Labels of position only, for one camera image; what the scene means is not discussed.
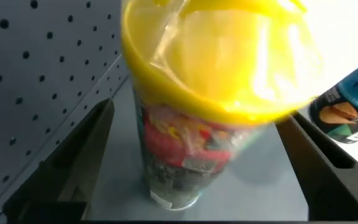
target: store shelf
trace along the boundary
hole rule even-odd
[[[90,220],[307,220],[306,204],[277,133],[270,125],[191,208],[159,207],[142,178],[130,80],[113,98],[115,115],[96,184]]]

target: red label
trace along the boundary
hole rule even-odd
[[[166,106],[143,108],[143,119],[145,144],[152,154],[173,166],[202,172],[221,170],[250,133],[189,118]]]

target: blue chip can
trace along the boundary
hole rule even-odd
[[[315,99],[309,107],[311,121],[329,137],[342,143],[358,141],[358,68]]]

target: cylindrical container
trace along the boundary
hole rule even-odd
[[[169,106],[146,106],[138,97],[135,102],[150,195],[170,210],[194,204],[258,133],[192,118]]]
[[[310,119],[332,139],[358,141],[358,69],[310,104]]]
[[[256,130],[304,106],[319,55],[296,2],[123,0],[151,197],[194,204]]]

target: potato chip image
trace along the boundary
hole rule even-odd
[[[319,114],[320,119],[328,124],[355,124],[356,122],[349,121],[347,118],[339,116],[332,110],[331,106],[325,106]]]
[[[332,110],[336,114],[338,114],[339,116],[341,116],[343,118],[347,118],[347,119],[356,119],[356,118],[358,118],[358,112],[348,102],[335,104],[335,105],[333,105]]]

